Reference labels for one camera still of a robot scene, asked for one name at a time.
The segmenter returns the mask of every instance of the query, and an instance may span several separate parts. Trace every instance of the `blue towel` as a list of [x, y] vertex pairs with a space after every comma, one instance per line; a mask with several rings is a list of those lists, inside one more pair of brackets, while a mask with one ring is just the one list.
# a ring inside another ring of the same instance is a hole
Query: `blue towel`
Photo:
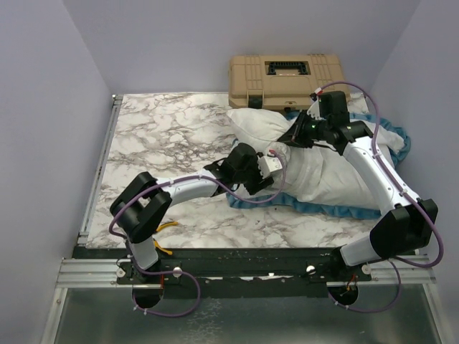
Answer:
[[[296, 116], [298, 116], [298, 112], [291, 112], [288, 114], [287, 119], [292, 120]], [[376, 116], [370, 115], [370, 114], [351, 113], [350, 118], [356, 119], [356, 120], [366, 120], [371, 123], [376, 122]], [[404, 147], [400, 150], [399, 153], [395, 153], [392, 150], [390, 150], [392, 161], [394, 162], [394, 165], [397, 166], [397, 164], [400, 161], [406, 158], [408, 152], [410, 151], [410, 148], [411, 148], [410, 137], [407, 135], [406, 131], [403, 128], [394, 127], [392, 123], [385, 118], [381, 119], [381, 126], [388, 131], [392, 131], [393, 133], [400, 135], [403, 138]], [[253, 200], [262, 201], [263, 199], [268, 199], [269, 197], [270, 196], [260, 196], [260, 197], [254, 198]], [[300, 202], [295, 197], [287, 195], [286, 193], [281, 193], [279, 196], [277, 196], [272, 201], [269, 201], [263, 204], [250, 204], [250, 203], [241, 201], [235, 198], [234, 196], [229, 195], [228, 193], [227, 193], [227, 200], [228, 200], [229, 206], [231, 206], [232, 208], [236, 208], [236, 209], [253, 209], [253, 208], [260, 207], [260, 206], [292, 206], [296, 211], [299, 211], [305, 214], [325, 213], [325, 214], [332, 215], [332, 216], [352, 217], [355, 219], [378, 219], [381, 216], [381, 212], [379, 210], [357, 208], [355, 206], [327, 206], [323, 204]]]

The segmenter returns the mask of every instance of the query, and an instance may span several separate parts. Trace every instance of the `white wall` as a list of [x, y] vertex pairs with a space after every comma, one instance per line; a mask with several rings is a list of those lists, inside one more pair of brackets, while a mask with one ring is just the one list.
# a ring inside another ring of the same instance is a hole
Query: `white wall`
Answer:
[[[435, 268], [459, 342], [459, 1], [423, 0], [379, 73], [372, 92], [384, 117], [403, 125], [412, 150], [400, 174], [440, 209], [445, 258]], [[433, 240], [431, 257], [437, 254]]]
[[225, 91], [235, 54], [337, 53], [369, 87], [419, 0], [63, 0], [113, 93]]
[[60, 0], [3, 0], [0, 42], [0, 343], [38, 343], [111, 96]]

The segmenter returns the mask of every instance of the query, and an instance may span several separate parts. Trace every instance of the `white pillowcase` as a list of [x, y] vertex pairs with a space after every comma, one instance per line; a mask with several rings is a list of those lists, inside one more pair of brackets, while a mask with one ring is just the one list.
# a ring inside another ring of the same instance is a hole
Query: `white pillowcase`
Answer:
[[[287, 194], [301, 202], [378, 209], [360, 175], [338, 153], [319, 147], [293, 148], [276, 142], [293, 121], [274, 111], [248, 108], [228, 110], [227, 115], [240, 142], [251, 145], [257, 152], [266, 153], [268, 149], [275, 149], [281, 155], [287, 165], [284, 188]], [[370, 130], [374, 130], [374, 123], [364, 122]], [[383, 127], [379, 127], [377, 143], [391, 164], [389, 148], [398, 153], [404, 147], [403, 138]], [[256, 195], [250, 196], [243, 187], [237, 193], [244, 197], [257, 197], [273, 194], [279, 186], [280, 176], [276, 176], [271, 188]]]

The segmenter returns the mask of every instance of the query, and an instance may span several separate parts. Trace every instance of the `purple cable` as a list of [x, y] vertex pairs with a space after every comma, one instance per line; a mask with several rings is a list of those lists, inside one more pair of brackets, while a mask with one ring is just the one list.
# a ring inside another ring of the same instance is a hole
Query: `purple cable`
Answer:
[[[190, 180], [193, 180], [193, 179], [206, 179], [208, 181], [211, 181], [213, 183], [216, 183], [218, 186], [220, 186], [221, 188], [223, 188], [227, 193], [233, 195], [234, 197], [236, 197], [237, 199], [240, 199], [241, 201], [244, 201], [244, 202], [247, 202], [247, 203], [251, 203], [251, 204], [262, 204], [262, 203], [265, 203], [265, 202], [269, 202], [269, 201], [272, 201], [273, 199], [275, 199], [279, 194], [280, 192], [283, 190], [284, 188], [284, 185], [285, 185], [285, 179], [287, 178], [287, 171], [286, 171], [286, 168], [285, 168], [285, 163], [284, 161], [282, 160], [282, 158], [279, 156], [279, 154], [277, 152], [275, 152], [274, 150], [270, 150], [270, 153], [274, 154], [274, 156], [279, 159], [280, 161], [280, 164], [282, 166], [282, 182], [280, 183], [280, 188], [278, 189], [278, 191], [276, 193], [274, 193], [270, 198], [268, 199], [265, 199], [263, 201], [253, 201], [253, 200], [250, 200], [250, 199], [244, 199], [242, 197], [239, 197], [233, 190], [231, 190], [230, 188], [226, 187], [223, 183], [221, 183], [220, 181], [218, 181], [217, 179], [213, 179], [213, 178], [210, 178], [208, 176], [187, 176], [187, 177], [181, 177], [181, 178], [177, 178], [173, 181], [174, 184], [176, 183], [181, 183], [183, 181], [190, 181]], [[110, 225], [108, 226], [108, 231], [110, 232], [110, 234], [112, 235], [115, 235], [117, 237], [120, 237], [120, 238], [123, 238], [124, 240], [127, 239], [127, 236], [124, 235], [124, 234], [121, 234], [121, 233], [118, 233], [114, 230], [114, 226], [116, 224], [116, 222], [119, 220], [119, 218], [121, 217], [121, 215], [123, 215], [123, 213], [126, 211], [127, 208], [129, 208], [130, 206], [132, 206], [135, 202], [137, 202], [142, 196], [145, 196], [146, 194], [149, 194], [150, 192], [158, 189], [158, 188], [163, 188], [165, 186], [169, 186], [171, 185], [171, 182], [170, 181], [167, 181], [165, 183], [161, 183], [161, 184], [157, 184], [157, 185], [154, 185], [150, 188], [147, 188], [146, 190], [138, 193], [135, 197], [133, 197], [123, 208], [120, 209], [120, 211], [118, 213], [116, 213], [116, 215], [113, 217], [113, 220], [110, 222]], [[143, 274], [146, 274], [148, 276], [159, 276], [159, 275], [162, 275], [162, 274], [176, 274], [177, 272], [174, 272], [174, 271], [159, 271], [159, 272], [149, 272], [149, 271], [146, 271], [144, 269], [141, 269], [136, 260], [135, 260], [135, 257], [132, 256], [132, 261], [133, 263], [135, 264], [136, 268], [138, 271], [140, 271], [141, 273]], [[160, 317], [183, 317], [185, 315], [188, 315], [190, 314], [191, 312], [195, 311], [199, 305], [199, 302], [201, 300], [201, 288], [199, 287], [199, 283], [196, 279], [196, 277], [194, 277], [192, 274], [188, 273], [188, 272], [185, 272], [185, 271], [182, 271], [181, 272], [182, 274], [184, 274], [185, 276], [191, 278], [194, 282], [194, 284], [196, 285], [196, 288], [197, 288], [197, 299], [196, 299], [196, 302], [194, 303], [194, 305], [192, 305], [188, 310], [184, 311], [184, 312], [181, 312], [181, 313], [162, 313], [162, 312], [156, 312], [154, 310], [147, 310], [147, 309], [144, 309], [144, 308], [141, 308], [137, 305], [137, 302], [136, 302], [136, 299], [135, 297], [133, 296], [133, 302], [134, 304], [136, 305], [136, 309], [139, 309], [139, 310], [142, 310], [144, 312], [147, 312], [148, 314], [152, 314], [152, 315], [158, 315]]]
[[395, 295], [394, 299], [388, 305], [386, 305], [384, 307], [381, 307], [381, 308], [365, 310], [363, 308], [357, 308], [357, 307], [350, 307], [350, 306], [342, 305], [341, 303], [339, 303], [338, 301], [335, 300], [335, 298], [330, 294], [330, 292], [328, 293], [328, 297], [330, 297], [335, 302], [335, 305], [337, 305], [338, 307], [341, 307], [341, 308], [343, 308], [345, 310], [350, 310], [352, 312], [368, 314], [368, 313], [381, 313], [381, 312], [385, 312], [386, 310], [390, 310], [392, 307], [395, 306], [395, 304], [397, 303], [397, 301], [400, 298], [400, 295], [402, 294], [402, 278], [400, 277], [399, 270], [397, 269], [395, 264], [393, 262], [390, 262], [390, 261], [388, 261], [388, 262], [394, 267], [395, 273], [397, 274], [397, 280], [398, 280], [398, 283], [399, 283], [398, 286], [397, 286], [397, 294]]
[[[377, 135], [378, 135], [378, 131], [379, 131], [379, 125], [380, 125], [380, 122], [381, 122], [381, 115], [379, 114], [378, 104], [374, 101], [374, 99], [371, 97], [371, 95], [367, 91], [365, 91], [363, 88], [361, 88], [360, 86], [358, 86], [358, 85], [356, 85], [356, 84], [354, 84], [352, 82], [334, 81], [334, 82], [330, 82], [330, 83], [322, 86], [321, 89], [323, 90], [326, 87], [329, 87], [329, 86], [332, 86], [332, 85], [336, 85], [336, 84], [345, 84], [345, 85], [350, 85], [352, 87], [355, 87], [356, 89], [361, 90], [364, 93], [364, 95], [366, 97], [368, 97], [368, 99], [370, 99], [370, 101], [372, 102], [372, 104], [374, 106], [374, 111], [376, 113], [376, 127], [374, 129], [374, 134], [373, 134], [373, 138], [372, 138], [372, 150], [374, 152], [376, 152], [377, 151], [376, 139], [377, 139]], [[430, 263], [427, 263], [427, 264], [419, 264], [419, 263], [411, 262], [410, 260], [407, 260], [407, 259], [404, 259], [404, 258], [400, 258], [400, 257], [395, 257], [395, 259], [398, 259], [399, 261], [404, 262], [406, 264], [412, 265], [413, 267], [429, 268], [429, 267], [434, 267], [435, 265], [438, 265], [441, 262], [441, 260], [443, 258], [443, 255], [445, 253], [445, 248], [444, 248], [444, 245], [443, 245], [442, 237], [440, 236], [440, 232], [438, 231], [437, 227], [435, 226], [433, 221], [430, 219], [430, 217], [427, 215], [427, 213], [424, 211], [424, 209], [421, 208], [421, 206], [410, 195], [408, 195], [407, 193], [405, 193], [403, 191], [403, 186], [401, 186], [399, 184], [398, 180], [391, 173], [391, 171], [387, 168], [387, 166], [384, 163], [384, 161], [382, 160], [381, 156], [375, 155], [375, 157], [376, 157], [376, 160], [377, 160], [378, 164], [381, 166], [381, 168], [386, 173], [386, 176], [389, 177], [389, 179], [392, 181], [392, 183], [394, 183], [394, 185], [397, 187], [399, 192], [421, 213], [422, 217], [429, 224], [430, 228], [432, 229], [433, 234], [435, 235], [435, 238], [438, 241], [438, 255], [437, 255], [437, 258], [435, 258], [435, 260], [433, 262], [430, 262]]]
[[[134, 259], [133, 259], [133, 263], [136, 265], [136, 268], [138, 269], [138, 271], [140, 271], [142, 274], [146, 274], [148, 276], [159, 276], [159, 275], [163, 275], [163, 274], [177, 274], [177, 271], [149, 272], [149, 271], [146, 271], [144, 269], [141, 269], [137, 265], [137, 263], [134, 261]], [[134, 305], [136, 306], [136, 309], [141, 310], [143, 312], [147, 312], [148, 314], [158, 315], [160, 317], [184, 317], [185, 315], [188, 315], [188, 314], [192, 313], [193, 311], [195, 311], [198, 308], [199, 303], [201, 302], [201, 287], [199, 286], [199, 282], [196, 279], [196, 277], [193, 276], [192, 274], [190, 274], [189, 272], [182, 271], [181, 274], [184, 274], [185, 276], [191, 278], [193, 280], [194, 284], [196, 285], [196, 291], [197, 291], [196, 301], [188, 310], [185, 310], [185, 311], [180, 312], [180, 313], [164, 313], [164, 312], [157, 312], [155, 310], [147, 310], [146, 308], [142, 308], [139, 305], [137, 305], [136, 297], [133, 294], [132, 295], [132, 301], [134, 302]]]

